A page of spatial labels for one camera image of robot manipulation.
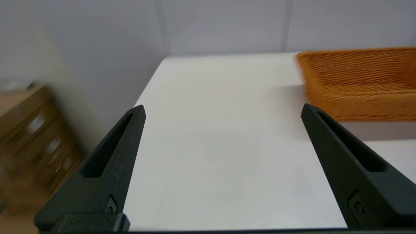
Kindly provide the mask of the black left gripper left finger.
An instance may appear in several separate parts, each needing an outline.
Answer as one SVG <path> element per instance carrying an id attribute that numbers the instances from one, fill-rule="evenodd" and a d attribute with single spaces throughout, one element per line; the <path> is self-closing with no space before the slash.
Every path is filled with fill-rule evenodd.
<path id="1" fill-rule="evenodd" d="M 146 113 L 127 111 L 34 218 L 38 229 L 128 229 L 123 213 Z"/>

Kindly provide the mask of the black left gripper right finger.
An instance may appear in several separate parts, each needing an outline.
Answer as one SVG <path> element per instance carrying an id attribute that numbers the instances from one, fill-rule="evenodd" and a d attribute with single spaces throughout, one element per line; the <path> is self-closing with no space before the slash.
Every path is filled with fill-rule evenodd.
<path id="1" fill-rule="evenodd" d="M 350 229 L 415 229 L 416 186 L 325 111 L 301 119 Z"/>

